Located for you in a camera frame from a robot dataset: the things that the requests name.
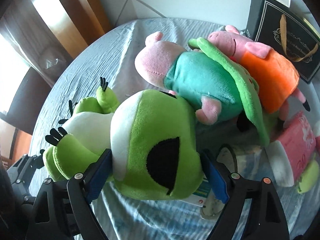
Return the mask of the large green frog plush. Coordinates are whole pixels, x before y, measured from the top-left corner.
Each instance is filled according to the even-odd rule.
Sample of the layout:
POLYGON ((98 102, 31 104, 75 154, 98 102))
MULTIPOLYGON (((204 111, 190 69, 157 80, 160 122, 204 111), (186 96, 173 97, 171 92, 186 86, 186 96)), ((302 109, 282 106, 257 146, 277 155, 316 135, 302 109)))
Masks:
POLYGON ((84 173, 108 154, 101 176, 127 197, 185 199, 201 185, 195 114, 184 98, 147 89, 120 102, 101 78, 96 95, 70 103, 69 111, 46 136, 43 163, 55 181, 84 173))

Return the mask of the white green paper box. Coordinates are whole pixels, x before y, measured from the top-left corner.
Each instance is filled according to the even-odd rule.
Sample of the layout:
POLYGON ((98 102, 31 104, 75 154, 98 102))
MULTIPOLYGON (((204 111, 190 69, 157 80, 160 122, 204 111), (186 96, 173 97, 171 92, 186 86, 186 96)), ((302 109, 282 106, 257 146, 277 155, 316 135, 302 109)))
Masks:
POLYGON ((211 190, 212 188, 209 181, 204 177, 197 190, 183 201, 198 207, 203 207, 211 190))

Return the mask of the small green round plush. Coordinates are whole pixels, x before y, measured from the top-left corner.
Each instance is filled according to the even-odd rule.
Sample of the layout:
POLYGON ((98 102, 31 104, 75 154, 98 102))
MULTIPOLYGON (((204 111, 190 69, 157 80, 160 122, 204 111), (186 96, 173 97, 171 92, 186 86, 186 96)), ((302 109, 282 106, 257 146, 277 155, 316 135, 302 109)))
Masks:
POLYGON ((310 191, 317 183, 318 178, 319 164, 315 159, 313 159, 310 161, 310 163, 308 163, 298 180, 297 192, 299 194, 304 194, 310 191))

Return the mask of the pink tissue pack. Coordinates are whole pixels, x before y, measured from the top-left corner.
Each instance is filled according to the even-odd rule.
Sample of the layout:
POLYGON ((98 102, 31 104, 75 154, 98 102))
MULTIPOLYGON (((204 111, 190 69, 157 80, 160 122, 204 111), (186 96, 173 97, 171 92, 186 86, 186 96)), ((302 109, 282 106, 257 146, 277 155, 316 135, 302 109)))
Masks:
POLYGON ((316 137, 303 111, 285 123, 284 129, 266 147, 277 185, 292 187, 316 149, 316 137))

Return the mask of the green dinosaur plush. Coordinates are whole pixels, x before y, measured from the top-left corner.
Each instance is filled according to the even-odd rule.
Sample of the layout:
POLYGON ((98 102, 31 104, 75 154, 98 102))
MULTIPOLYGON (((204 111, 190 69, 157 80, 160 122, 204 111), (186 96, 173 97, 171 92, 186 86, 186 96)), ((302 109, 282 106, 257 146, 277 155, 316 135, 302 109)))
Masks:
POLYGON ((261 146, 267 146, 270 142, 270 137, 264 123, 263 110, 258 92, 256 91, 257 84, 248 74, 247 70, 232 61, 205 38, 192 38, 188 41, 188 46, 193 49, 201 50, 210 59, 221 64, 221 66, 231 75, 239 91, 245 114, 248 120, 257 129, 261 146))

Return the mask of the pig plush orange dress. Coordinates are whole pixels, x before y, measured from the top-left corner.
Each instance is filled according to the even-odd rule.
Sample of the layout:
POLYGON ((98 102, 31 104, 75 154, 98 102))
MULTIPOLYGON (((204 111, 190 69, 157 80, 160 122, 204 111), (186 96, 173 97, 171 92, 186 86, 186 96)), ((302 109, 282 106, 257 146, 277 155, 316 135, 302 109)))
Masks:
POLYGON ((289 112, 287 99, 297 98, 306 111, 310 105, 304 94, 298 89, 299 74, 294 65, 283 55, 264 43, 241 35, 232 25, 224 31, 214 31, 208 35, 208 41, 226 56, 242 65, 257 81, 259 99, 268 114, 279 113, 281 121, 286 120, 289 112))

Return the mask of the pig plush teal shirt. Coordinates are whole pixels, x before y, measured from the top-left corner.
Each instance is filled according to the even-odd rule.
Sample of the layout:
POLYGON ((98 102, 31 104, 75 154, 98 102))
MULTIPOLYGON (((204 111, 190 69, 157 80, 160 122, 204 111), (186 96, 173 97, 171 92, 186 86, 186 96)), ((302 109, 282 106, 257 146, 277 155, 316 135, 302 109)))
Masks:
POLYGON ((236 83, 220 63, 162 37, 160 31, 147 36, 135 58, 135 68, 145 81, 183 97, 205 125, 244 112, 236 83))

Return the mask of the striped blue bed sheet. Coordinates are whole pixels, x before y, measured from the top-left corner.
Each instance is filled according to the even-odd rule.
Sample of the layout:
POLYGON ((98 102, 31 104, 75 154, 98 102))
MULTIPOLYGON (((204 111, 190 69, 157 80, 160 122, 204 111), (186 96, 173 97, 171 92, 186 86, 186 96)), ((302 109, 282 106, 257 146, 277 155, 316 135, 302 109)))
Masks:
MULTIPOLYGON (((58 126, 60 119, 70 117, 68 101, 73 103, 95 96, 100 77, 105 77, 119 101, 145 89, 154 89, 136 72, 134 59, 144 47, 145 38, 155 31, 163 39, 187 48, 190 38, 207 37, 221 29, 220 24, 174 18, 136 20, 121 25, 99 38, 84 50, 63 72, 49 93, 37 119, 29 154, 39 154, 49 144, 44 136, 58 126)), ((319 120, 319 71, 311 83, 299 82, 311 112, 305 115, 313 126, 319 120)), ((197 122, 197 148, 217 153, 223 143, 259 144, 256 130, 239 133, 233 122, 205 126, 197 122)), ((247 156, 245 178, 274 179, 265 151, 247 156)), ((290 239, 302 235, 319 209, 319 181, 305 194, 296 187, 276 187, 283 205, 290 239)), ((114 183, 107 183, 92 208, 109 239, 206 239, 215 220, 202 219, 200 208, 182 201, 140 201, 124 197, 114 183)))

